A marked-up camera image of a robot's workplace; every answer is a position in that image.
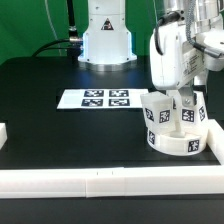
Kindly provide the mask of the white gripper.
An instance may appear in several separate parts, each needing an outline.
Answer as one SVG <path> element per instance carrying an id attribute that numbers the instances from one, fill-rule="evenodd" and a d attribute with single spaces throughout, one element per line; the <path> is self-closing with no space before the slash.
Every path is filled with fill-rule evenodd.
<path id="1" fill-rule="evenodd" d="M 212 28 L 196 35 L 197 41 L 208 51 L 205 54 L 193 48 L 187 41 L 185 28 L 185 25 L 177 22 L 159 28 L 162 55 L 157 52 L 154 37 L 151 37 L 151 76 L 158 90 L 179 89 L 182 104 L 194 106 L 193 88 L 185 84 L 207 70 L 221 71 L 224 68 L 224 30 Z"/>

